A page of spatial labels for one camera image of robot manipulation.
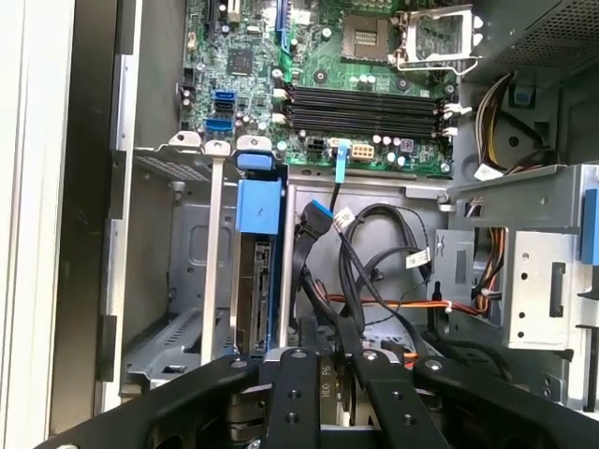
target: label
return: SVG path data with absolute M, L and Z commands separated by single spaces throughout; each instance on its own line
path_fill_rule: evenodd
M 333 226 L 338 232 L 343 232 L 352 222 L 356 220 L 356 215 L 349 208 L 343 208 L 333 218 Z
M 475 173 L 475 178 L 479 181 L 490 181 L 501 178 L 503 175 L 501 171 L 491 168 L 487 164 L 481 164 Z
M 410 254 L 405 258 L 405 267 L 407 269 L 420 267 L 431 261 L 431 248 Z

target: blue plastic clip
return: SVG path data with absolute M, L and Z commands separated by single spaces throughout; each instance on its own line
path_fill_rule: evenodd
M 599 189 L 589 189 L 584 195 L 580 260 L 599 266 Z
M 348 151 L 349 140 L 340 139 L 339 147 L 337 148 L 337 161 L 335 163 L 335 182 L 338 184 L 345 182 L 345 166 L 347 165 Z

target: black connector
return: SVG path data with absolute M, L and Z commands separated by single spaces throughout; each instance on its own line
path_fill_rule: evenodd
M 333 215 L 316 200 L 306 205 L 301 213 L 300 233 L 308 234 L 314 240 L 320 239 L 329 232 L 333 224 Z

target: capacitor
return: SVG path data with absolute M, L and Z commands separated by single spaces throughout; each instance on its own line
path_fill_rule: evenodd
M 333 32 L 330 31 L 330 28 L 323 28 L 322 32 L 320 33 L 323 40 L 329 40 L 331 36 L 333 36 Z
M 441 165 L 439 166 L 439 168 L 441 168 L 441 172 L 442 173 L 449 173 L 451 172 L 451 165 L 448 164 L 447 162 L 442 162 Z
M 397 154 L 395 152 L 388 152 L 385 158 L 387 159 L 387 162 L 394 164 L 395 160 L 397 159 Z

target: green board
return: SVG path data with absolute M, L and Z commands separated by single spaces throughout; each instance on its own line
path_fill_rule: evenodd
M 272 70 L 279 68 L 284 78 L 298 86 L 327 88 L 343 91 L 360 91 L 388 95 L 406 95 L 438 98 L 446 96 L 447 86 L 455 80 L 449 72 L 401 73 L 384 60 L 387 53 L 398 46 L 397 31 L 390 25 L 394 11 L 435 7 L 431 0 L 290 0 L 288 7 L 287 41 L 296 39 L 298 46 L 292 53 L 281 50 L 275 32 L 276 8 L 272 2 L 241 0 L 239 22 L 220 22 L 215 32 L 208 35 L 204 27 L 205 0 L 188 0 L 187 42 L 184 65 L 186 73 L 193 73 L 194 101 L 183 106 L 183 129 L 204 129 L 205 119 L 218 116 L 214 111 L 212 93 L 216 90 L 237 94 L 236 126 L 232 133 L 214 133 L 212 138 L 222 138 L 234 144 L 241 135 L 265 135 L 270 138 L 277 157 L 289 165 L 334 166 L 335 148 L 332 140 L 345 138 L 352 144 L 373 147 L 373 158 L 367 162 L 349 159 L 349 168 L 372 171 L 397 171 L 410 174 L 442 175 L 451 164 L 451 151 L 446 143 L 436 140 L 412 140 L 402 136 L 367 136 L 327 131 L 307 131 L 300 138 L 298 130 L 286 123 L 272 120 Z M 361 33 L 365 44 L 370 44 L 374 34 L 358 28 L 366 21 L 375 21 L 386 32 L 385 48 L 378 46 L 378 54 L 370 60 L 357 55 L 347 57 L 343 50 L 344 36 Z M 325 73 L 325 80 L 319 74 Z M 322 152 L 308 151 L 307 142 L 319 139 L 325 144 Z M 403 140 L 402 146 L 392 143 Z M 390 152 L 397 156 L 393 161 Z

